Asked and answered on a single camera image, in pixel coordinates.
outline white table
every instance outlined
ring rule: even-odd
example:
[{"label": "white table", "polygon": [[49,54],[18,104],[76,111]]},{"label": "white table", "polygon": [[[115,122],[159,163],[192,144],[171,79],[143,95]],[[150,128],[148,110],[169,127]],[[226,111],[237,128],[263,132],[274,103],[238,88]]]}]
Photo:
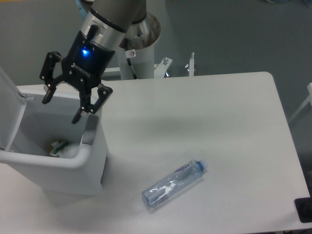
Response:
[{"label": "white table", "polygon": [[[240,234],[312,227],[296,213],[294,200],[309,193],[270,74],[104,83],[114,90],[102,117],[110,150],[105,192],[44,192],[1,164],[1,234]],[[67,85],[58,90],[72,92]],[[209,164],[203,179],[149,211],[141,191],[193,158]]]}]

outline gripper logo text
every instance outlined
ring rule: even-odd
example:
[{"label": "gripper logo text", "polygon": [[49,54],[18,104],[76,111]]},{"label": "gripper logo text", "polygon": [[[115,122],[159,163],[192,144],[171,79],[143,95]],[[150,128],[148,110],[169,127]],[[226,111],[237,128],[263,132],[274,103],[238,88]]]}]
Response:
[{"label": "gripper logo text", "polygon": [[81,67],[77,66],[74,62],[73,62],[73,65],[71,65],[71,67],[75,67],[77,70],[79,70],[82,73],[84,73],[87,77],[90,77],[90,73],[87,73],[87,71],[85,71]]}]

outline sticker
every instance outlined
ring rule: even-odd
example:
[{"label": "sticker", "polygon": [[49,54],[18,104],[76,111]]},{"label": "sticker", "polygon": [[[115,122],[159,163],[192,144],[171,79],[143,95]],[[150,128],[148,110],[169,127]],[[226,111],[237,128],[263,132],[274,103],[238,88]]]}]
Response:
[{"label": "sticker", "polygon": [[135,50],[127,50],[126,51],[126,58],[130,59],[136,56],[136,51]]},{"label": "sticker", "polygon": [[190,166],[193,165],[193,162],[192,161],[189,161],[187,164],[183,165],[182,167],[180,167],[179,169],[176,170],[176,172],[180,172],[180,171],[183,171],[187,168],[189,168]]}]

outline cable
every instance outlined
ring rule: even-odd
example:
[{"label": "cable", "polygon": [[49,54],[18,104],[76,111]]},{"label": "cable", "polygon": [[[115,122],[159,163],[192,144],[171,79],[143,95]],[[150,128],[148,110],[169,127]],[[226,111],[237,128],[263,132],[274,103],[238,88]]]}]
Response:
[{"label": "cable", "polygon": [[[127,51],[127,50],[128,50],[128,39],[125,38],[125,51]],[[132,63],[131,63],[130,58],[127,58],[127,62],[128,62],[128,65],[129,65],[130,68],[131,68],[132,75],[133,75],[133,79],[138,79],[138,78],[137,78],[137,75],[136,75],[136,72],[135,72],[135,70],[134,70],[134,68],[133,68],[133,66],[132,66]]]}]

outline bottle cap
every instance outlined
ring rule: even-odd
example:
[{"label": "bottle cap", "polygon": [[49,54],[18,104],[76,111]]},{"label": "bottle cap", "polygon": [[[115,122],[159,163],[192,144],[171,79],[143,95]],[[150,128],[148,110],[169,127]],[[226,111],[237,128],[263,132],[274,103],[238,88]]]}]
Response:
[{"label": "bottle cap", "polygon": [[206,160],[199,160],[199,161],[197,161],[197,163],[200,165],[200,167],[203,169],[202,171],[205,171],[205,170],[207,170],[207,168],[208,168],[208,163],[207,163],[207,161]]}]

